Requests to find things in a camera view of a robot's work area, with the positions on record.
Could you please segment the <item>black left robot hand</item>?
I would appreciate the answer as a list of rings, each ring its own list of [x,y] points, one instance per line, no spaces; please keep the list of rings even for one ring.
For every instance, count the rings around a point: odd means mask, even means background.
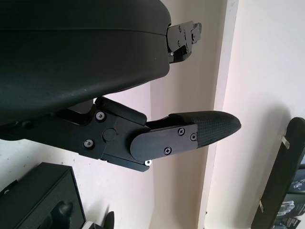
[[[232,114],[146,115],[106,97],[164,77],[202,25],[172,25],[159,0],[3,0],[0,137],[69,150],[140,172],[241,128]]]

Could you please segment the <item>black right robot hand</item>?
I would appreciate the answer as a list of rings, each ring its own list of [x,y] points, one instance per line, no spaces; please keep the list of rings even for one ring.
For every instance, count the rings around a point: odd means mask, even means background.
[[[114,212],[111,211],[107,214],[104,225],[104,229],[114,229]]]

